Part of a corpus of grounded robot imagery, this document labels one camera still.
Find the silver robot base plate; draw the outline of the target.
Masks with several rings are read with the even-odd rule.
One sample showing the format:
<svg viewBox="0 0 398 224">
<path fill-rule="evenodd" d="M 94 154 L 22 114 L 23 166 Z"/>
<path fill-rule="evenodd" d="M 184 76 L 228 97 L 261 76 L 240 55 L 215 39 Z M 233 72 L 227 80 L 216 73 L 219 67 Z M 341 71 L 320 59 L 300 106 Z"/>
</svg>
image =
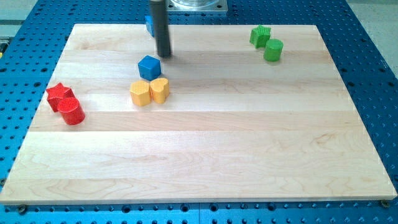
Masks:
<svg viewBox="0 0 398 224">
<path fill-rule="evenodd" d="M 227 12 L 227 0 L 166 0 L 169 12 Z"/>
</svg>

